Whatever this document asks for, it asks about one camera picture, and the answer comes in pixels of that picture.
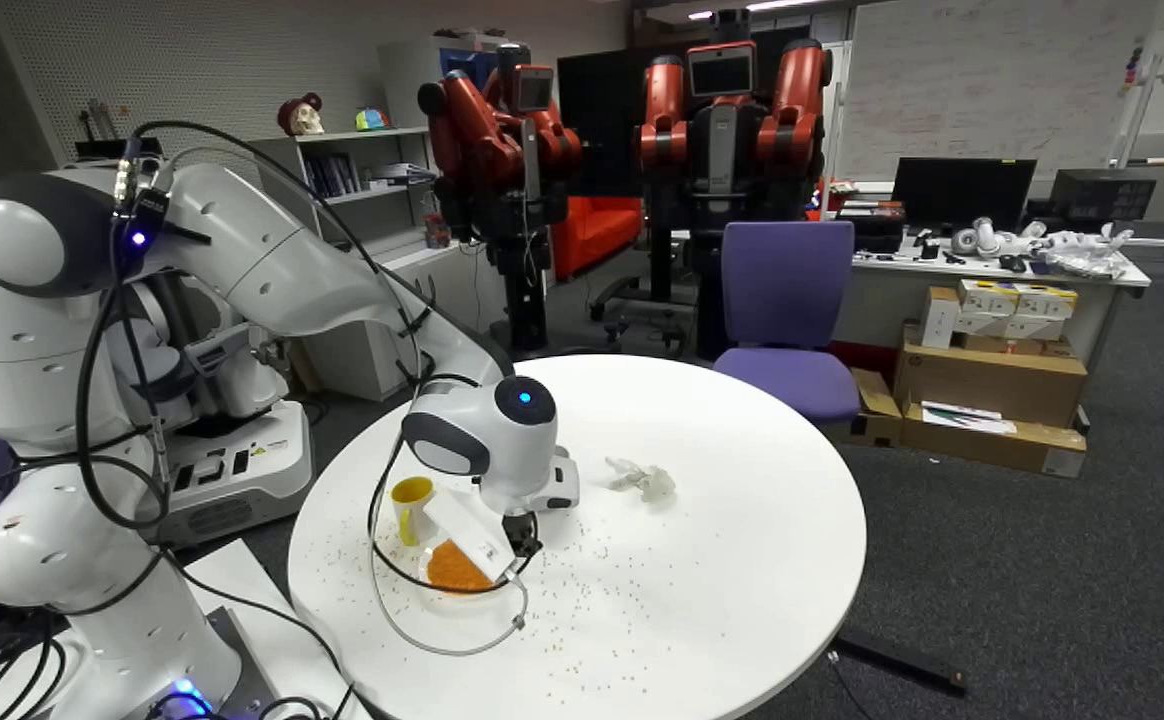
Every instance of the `gray carpet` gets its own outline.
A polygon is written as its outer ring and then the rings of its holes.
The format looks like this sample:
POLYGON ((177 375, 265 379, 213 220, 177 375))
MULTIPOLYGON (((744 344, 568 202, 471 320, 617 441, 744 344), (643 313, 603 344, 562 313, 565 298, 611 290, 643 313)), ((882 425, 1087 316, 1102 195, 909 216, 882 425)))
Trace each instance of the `gray carpet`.
MULTIPOLYGON (((1164 257, 1125 304, 1087 394, 1082 482, 845 449, 867 507, 867 567, 853 624, 955 661, 972 698, 845 661, 817 666, 753 720, 784 715, 1164 715, 1164 257)), ((593 347, 590 300, 611 267, 552 298, 552 342, 593 347)), ((322 404, 322 463, 375 409, 322 404)), ((283 585, 287 529, 250 531, 283 585)))

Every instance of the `round white table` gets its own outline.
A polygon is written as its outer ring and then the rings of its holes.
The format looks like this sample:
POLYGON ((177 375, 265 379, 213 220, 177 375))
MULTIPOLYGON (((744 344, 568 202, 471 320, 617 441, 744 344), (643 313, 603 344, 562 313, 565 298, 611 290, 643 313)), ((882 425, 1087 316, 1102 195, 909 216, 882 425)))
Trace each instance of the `round white table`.
POLYGON ((480 657, 436 657, 383 621, 366 515, 399 409, 328 463, 294 531, 297 609, 345 672, 419 720, 739 715, 794 685, 864 571, 864 507, 838 449, 779 399, 694 365, 565 357, 520 375, 552 388, 586 486, 581 507, 546 515, 529 624, 480 657), (674 502, 617 486, 607 462, 663 468, 674 502))

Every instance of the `desk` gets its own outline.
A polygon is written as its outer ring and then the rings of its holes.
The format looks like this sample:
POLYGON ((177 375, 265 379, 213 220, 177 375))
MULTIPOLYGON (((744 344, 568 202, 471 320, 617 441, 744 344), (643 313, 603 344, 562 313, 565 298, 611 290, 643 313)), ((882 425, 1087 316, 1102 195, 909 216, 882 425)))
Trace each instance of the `desk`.
POLYGON ((694 365, 565 357, 520 372, 556 394, 586 502, 546 515, 529 624, 503 645, 432 657, 371 602, 366 514, 403 411, 358 437, 305 502, 294 602, 362 694, 393 715, 739 715, 794 685, 864 567, 864 507, 838 449, 779 399, 694 365), (660 463, 678 502, 611 489, 607 462, 660 463))
MULTIPOLYGON (((232 542, 219 552, 188 565, 188 571, 195 582, 203 582, 203 585, 224 589, 224 591, 237 591, 237 596, 250 596, 255 605, 294 613, 287 602, 281 596, 281 589, 265 576, 265 567, 255 565, 255 558, 241 542, 232 542)), ((332 661, 317 647, 311 636, 305 636, 299 628, 294 628, 294 624, 283 624, 275 617, 265 617, 265 613, 252 613, 252 609, 241 609, 241 605, 224 605, 224 602, 218 602, 218 596, 210 596, 199 589, 193 589, 193 602, 203 613, 218 613, 218 609, 232 613, 232 624, 237 624, 241 642, 255 657, 261 678, 270 680, 270 687, 275 698, 311 698, 326 708, 339 706, 345 680, 336 678, 332 661)), ((61 687, 67 687, 67 678, 78 678, 78 670, 82 670, 88 647, 84 647, 84 642, 78 631, 61 631, 61 645, 67 654, 61 687)), ((17 661, 13 672, 0 685, 0 708, 10 708, 13 698, 27 685, 27 672, 36 666, 36 647, 27 647, 22 657, 23 661, 17 661)), ((367 713, 362 706, 348 706, 345 720, 367 720, 367 713)))
POLYGON ((1069 351, 1087 368, 1102 365, 1104 338, 1116 320, 1119 298, 1149 294, 1151 280, 1133 266, 1125 277, 1038 277, 1038 273, 1003 273, 997 259, 923 259, 911 241, 900 243, 897 257, 855 257, 853 285, 845 309, 838 316, 832 342, 842 344, 872 344, 900 347, 900 325, 923 320, 928 290, 955 285, 965 277, 1003 280, 1003 285, 1062 285, 1077 290, 1082 304, 1069 320, 1069 351))

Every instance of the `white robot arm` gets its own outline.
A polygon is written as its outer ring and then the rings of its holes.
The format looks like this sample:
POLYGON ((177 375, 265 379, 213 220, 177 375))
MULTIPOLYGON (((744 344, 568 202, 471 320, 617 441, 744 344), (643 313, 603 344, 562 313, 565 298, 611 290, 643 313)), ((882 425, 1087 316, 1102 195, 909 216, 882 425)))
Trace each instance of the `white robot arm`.
MULTIPOLYGON (((475 475, 500 515, 581 502, 575 475, 556 486, 552 472, 562 449, 549 388, 513 375, 403 280, 336 253, 229 167, 188 165, 147 179, 154 192, 121 232, 106 192, 112 172, 0 179, 0 441, 23 462, 17 493, 0 506, 0 605, 52 605, 91 645, 84 672, 61 694, 57 708, 67 715, 131 715, 177 680, 224 702, 241 672, 177 567, 138 529, 168 468, 161 404, 147 411, 147 388, 127 388, 131 365, 154 359, 154 342, 131 332, 139 347, 123 351, 121 330, 110 330, 117 285, 161 267, 188 273, 270 338, 390 325, 429 359, 403 421, 417 462, 475 475)), ((265 411, 287 394, 255 359, 219 379, 232 383, 232 417, 265 411)))

